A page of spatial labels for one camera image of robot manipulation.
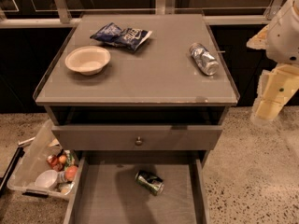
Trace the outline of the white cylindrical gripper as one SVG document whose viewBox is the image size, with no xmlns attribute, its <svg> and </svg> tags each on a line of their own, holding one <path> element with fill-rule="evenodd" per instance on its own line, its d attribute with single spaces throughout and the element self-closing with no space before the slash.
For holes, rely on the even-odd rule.
<svg viewBox="0 0 299 224">
<path fill-rule="evenodd" d="M 268 25 L 249 39 L 250 49 L 266 49 Z M 258 83 L 250 120 L 255 125 L 273 121 L 299 90 L 299 66 L 279 63 L 271 72 L 263 70 Z"/>
</svg>

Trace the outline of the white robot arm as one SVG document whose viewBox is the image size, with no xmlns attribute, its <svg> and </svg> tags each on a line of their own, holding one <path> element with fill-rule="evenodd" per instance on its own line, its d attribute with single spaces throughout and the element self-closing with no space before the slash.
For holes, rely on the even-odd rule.
<svg viewBox="0 0 299 224">
<path fill-rule="evenodd" d="M 252 106 L 251 121 L 264 126 L 299 91 L 299 0 L 287 0 L 247 47 L 264 49 L 267 58 L 277 63 L 271 71 L 262 71 Z"/>
</svg>

